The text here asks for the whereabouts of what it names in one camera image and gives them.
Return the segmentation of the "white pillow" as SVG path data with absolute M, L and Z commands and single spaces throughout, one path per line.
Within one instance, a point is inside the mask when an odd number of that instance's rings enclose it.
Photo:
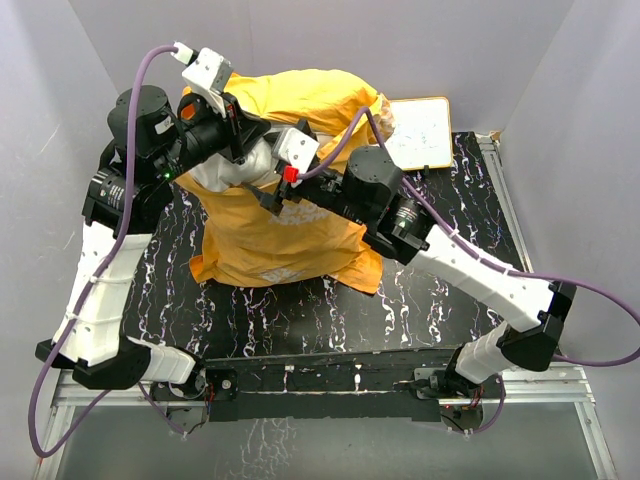
M 215 154 L 192 168 L 189 174 L 205 190 L 222 193 L 243 184 L 265 187 L 277 182 L 276 164 L 272 147 L 265 140 L 259 140 L 243 164 L 231 163 L 221 154 Z

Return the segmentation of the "orange pillowcase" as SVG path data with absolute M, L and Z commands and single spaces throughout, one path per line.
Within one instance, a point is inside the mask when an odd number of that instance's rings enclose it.
M 234 74 L 226 90 L 243 110 L 271 121 L 276 130 L 306 119 L 319 138 L 320 158 L 337 147 L 362 107 L 370 109 L 384 137 L 394 129 L 387 98 L 342 70 Z M 328 275 L 366 294 L 377 291 L 383 260 L 364 243 L 364 227 L 306 200 L 287 201 L 274 216 L 242 185 L 214 193 L 189 172 L 176 182 L 198 198 L 207 215 L 201 252 L 189 263 L 197 282 L 268 287 Z

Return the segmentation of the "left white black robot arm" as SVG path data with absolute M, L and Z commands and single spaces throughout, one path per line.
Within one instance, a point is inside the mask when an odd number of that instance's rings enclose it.
M 107 116 L 113 136 L 91 178 L 82 215 L 83 243 L 72 294 L 59 330 L 36 357 L 72 372 L 91 390 L 126 390 L 148 381 L 194 399 L 206 387 L 200 360 L 181 348 L 121 331 L 137 265 L 174 196 L 179 176 L 220 154 L 236 166 L 270 130 L 230 93 L 216 111 L 196 92 L 176 110 L 165 91 L 144 85 L 120 94 Z

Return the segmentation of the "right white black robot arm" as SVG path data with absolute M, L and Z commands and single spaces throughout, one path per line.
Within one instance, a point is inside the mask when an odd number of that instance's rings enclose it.
M 415 195 L 401 193 L 406 177 L 379 146 L 356 148 L 344 172 L 286 176 L 300 158 L 259 141 L 242 166 L 241 182 L 272 213 L 299 198 L 363 225 L 364 241 L 375 252 L 445 280 L 502 317 L 499 326 L 454 351 L 447 367 L 432 374 L 431 390 L 466 397 L 512 367 L 548 369 L 575 286 L 528 278 L 462 238 Z

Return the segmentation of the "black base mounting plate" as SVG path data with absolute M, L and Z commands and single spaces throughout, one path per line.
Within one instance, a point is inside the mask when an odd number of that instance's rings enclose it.
M 499 395 L 494 376 L 475 385 L 458 376 L 449 349 L 404 349 L 217 358 L 204 362 L 186 401 L 211 422 L 258 418 L 405 418 L 437 422 L 451 403 L 482 421 L 481 403 Z

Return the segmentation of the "small whiteboard with gold frame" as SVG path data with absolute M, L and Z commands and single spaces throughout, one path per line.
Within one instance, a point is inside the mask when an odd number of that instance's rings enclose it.
M 449 168 L 454 155 L 448 99 L 392 100 L 390 105 L 395 128 L 386 148 L 394 163 L 403 171 Z

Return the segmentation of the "aluminium frame rail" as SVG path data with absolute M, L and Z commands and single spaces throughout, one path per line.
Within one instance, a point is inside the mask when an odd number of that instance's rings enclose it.
M 163 386 L 92 393 L 63 374 L 46 479 L 612 479 L 585 373 L 513 369 L 479 402 L 399 391 L 444 367 L 500 316 L 421 269 L 390 262 L 364 295 L 324 277 L 264 289 L 197 284 L 205 214 L 176 189 L 140 264 L 125 331 L 211 365 L 212 402 Z

